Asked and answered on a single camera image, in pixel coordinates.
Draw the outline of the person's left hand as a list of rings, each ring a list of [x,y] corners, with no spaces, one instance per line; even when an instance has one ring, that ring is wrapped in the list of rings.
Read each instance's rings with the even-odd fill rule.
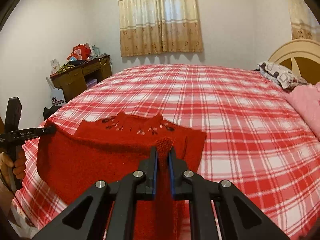
[[[12,161],[5,152],[1,153],[1,173],[8,185],[10,184],[8,169],[12,169],[16,178],[22,180],[25,177],[26,161],[25,151],[23,149],[20,149],[18,152],[16,161]]]

